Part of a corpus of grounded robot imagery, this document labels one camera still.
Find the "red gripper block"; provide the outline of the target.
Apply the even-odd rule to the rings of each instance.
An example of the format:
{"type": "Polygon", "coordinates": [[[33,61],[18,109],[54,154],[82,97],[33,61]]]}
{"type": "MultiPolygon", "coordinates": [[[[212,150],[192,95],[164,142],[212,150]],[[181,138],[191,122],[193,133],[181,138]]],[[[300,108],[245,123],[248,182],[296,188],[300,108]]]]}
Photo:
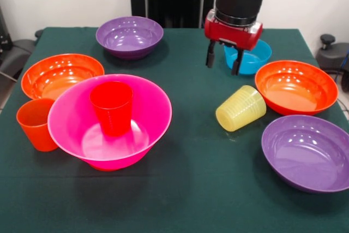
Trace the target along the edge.
{"type": "Polygon", "coordinates": [[[206,66],[212,68],[214,64],[215,43],[223,43],[237,48],[237,58],[232,64],[231,75],[238,75],[244,50],[252,50],[263,31],[263,24],[254,22],[247,27],[233,27],[219,21],[215,16],[215,10],[211,9],[205,19],[204,34],[210,40],[207,50],[206,66]]]}

